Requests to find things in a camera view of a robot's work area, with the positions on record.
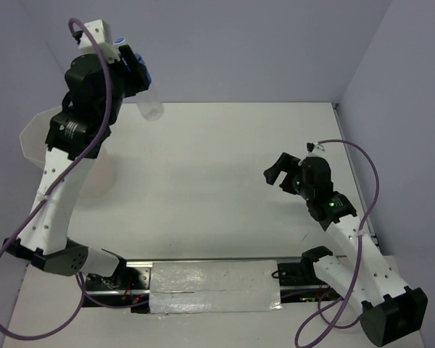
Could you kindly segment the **clear bottle blue label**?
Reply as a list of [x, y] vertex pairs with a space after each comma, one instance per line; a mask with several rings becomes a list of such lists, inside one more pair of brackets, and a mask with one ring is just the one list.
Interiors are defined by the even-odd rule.
[[112, 87], [118, 99], [134, 98], [141, 116], [158, 120], [164, 113], [151, 74], [139, 53], [132, 50], [125, 37], [114, 41], [118, 60], [109, 65]]

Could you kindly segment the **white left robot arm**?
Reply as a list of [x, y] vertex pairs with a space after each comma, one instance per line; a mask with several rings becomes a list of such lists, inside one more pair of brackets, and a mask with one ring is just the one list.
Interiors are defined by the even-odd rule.
[[65, 73], [69, 91], [61, 111], [49, 122], [35, 214], [14, 241], [4, 243], [8, 254], [46, 273], [94, 273], [111, 289], [126, 283], [126, 261], [79, 244], [67, 233], [80, 190], [111, 134], [109, 127], [116, 122], [123, 99], [149, 87], [147, 70], [129, 45], [122, 44], [118, 50], [120, 59], [109, 62], [108, 77], [96, 54], [72, 61]]

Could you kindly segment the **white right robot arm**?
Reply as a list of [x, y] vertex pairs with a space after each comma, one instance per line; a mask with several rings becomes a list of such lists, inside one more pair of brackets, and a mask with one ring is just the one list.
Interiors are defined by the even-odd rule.
[[282, 286], [326, 284], [359, 315], [369, 341], [383, 347], [421, 329], [428, 298], [394, 270], [368, 233], [360, 230], [357, 210], [334, 189], [328, 162], [317, 156], [299, 159], [282, 153], [264, 171], [273, 185], [281, 173], [282, 191], [304, 199], [308, 212], [352, 263], [348, 269], [325, 247], [302, 253], [299, 262], [281, 263], [272, 276]]

